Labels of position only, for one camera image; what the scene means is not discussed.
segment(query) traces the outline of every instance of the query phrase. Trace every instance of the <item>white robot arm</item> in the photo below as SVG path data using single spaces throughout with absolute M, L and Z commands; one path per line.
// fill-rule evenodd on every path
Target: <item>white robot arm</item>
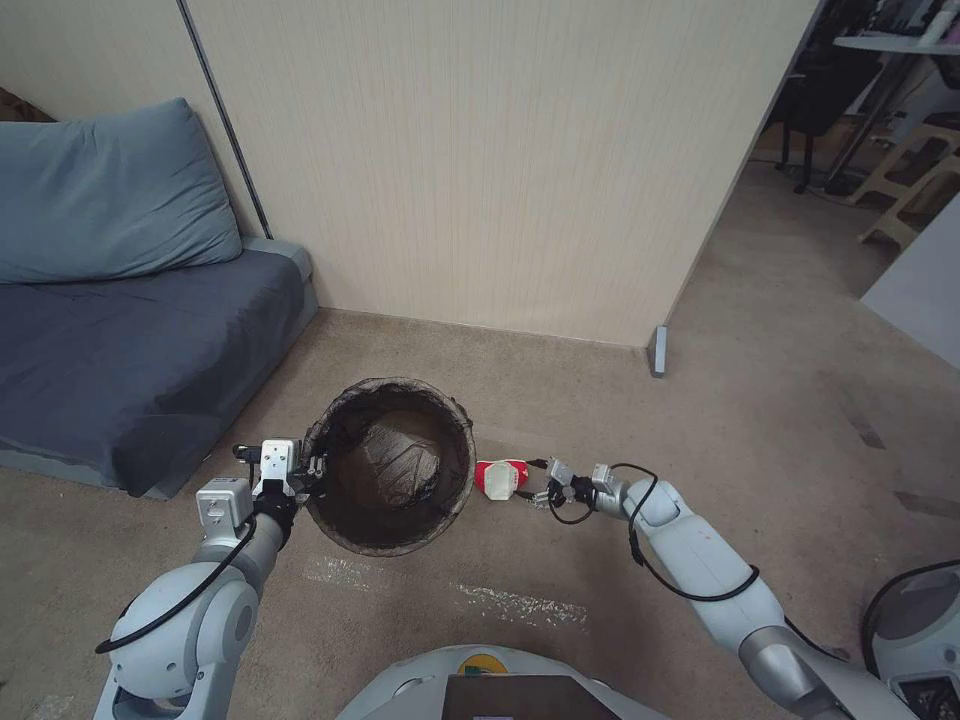
M 297 512 L 297 440 L 268 440 L 254 492 L 244 478 L 197 491 L 204 537 L 193 561 L 154 580 L 123 611 L 110 640 L 110 675 L 95 720 L 227 716 L 240 655 L 253 636 L 264 584 Z
M 616 467 L 599 464 L 590 478 L 578 478 L 551 458 L 547 476 L 555 488 L 568 488 L 566 496 L 631 522 L 635 559 L 643 560 L 635 533 L 645 535 L 675 584 L 650 570 L 690 601 L 707 632 L 740 659 L 768 697 L 803 718 L 915 720 L 873 675 L 801 639 L 759 572 L 690 510 L 676 488 L 645 470 L 649 477 L 624 482 L 613 474 Z

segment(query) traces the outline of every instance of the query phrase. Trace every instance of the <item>blue pillow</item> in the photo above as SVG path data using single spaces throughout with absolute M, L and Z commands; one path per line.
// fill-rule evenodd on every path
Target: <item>blue pillow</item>
M 183 98 L 96 120 L 0 123 L 0 283 L 133 277 L 241 249 Z

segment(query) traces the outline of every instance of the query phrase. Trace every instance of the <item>black office chair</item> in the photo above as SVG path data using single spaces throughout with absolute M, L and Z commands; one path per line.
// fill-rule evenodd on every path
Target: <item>black office chair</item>
M 777 163 L 781 170 L 790 158 L 790 133 L 796 130 L 806 136 L 803 175 L 793 189 L 795 193 L 804 192 L 810 184 L 814 138 L 833 127 L 882 67 L 877 53 L 840 48 L 818 54 L 806 66 L 798 63 L 794 70 L 796 77 L 787 80 L 764 127 L 766 130 L 776 122 L 783 123 L 783 143 Z

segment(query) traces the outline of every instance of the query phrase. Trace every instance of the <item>black trash bag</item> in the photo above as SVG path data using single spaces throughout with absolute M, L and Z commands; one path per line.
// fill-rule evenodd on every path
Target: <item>black trash bag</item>
M 304 437 L 323 461 L 326 494 L 307 509 L 362 555 L 412 552 L 446 530 L 473 485 L 476 451 L 464 409 L 409 378 L 371 378 L 331 403 Z

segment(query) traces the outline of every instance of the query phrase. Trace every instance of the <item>wall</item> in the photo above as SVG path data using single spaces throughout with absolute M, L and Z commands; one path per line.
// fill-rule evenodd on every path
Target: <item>wall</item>
M 262 235 L 175 0 L 4 2 L 0 86 L 58 120 L 186 98 L 210 138 L 241 230 Z
M 863 296 L 891 325 L 960 369 L 960 195 Z
M 190 0 L 328 306 L 644 345 L 816 0 Z

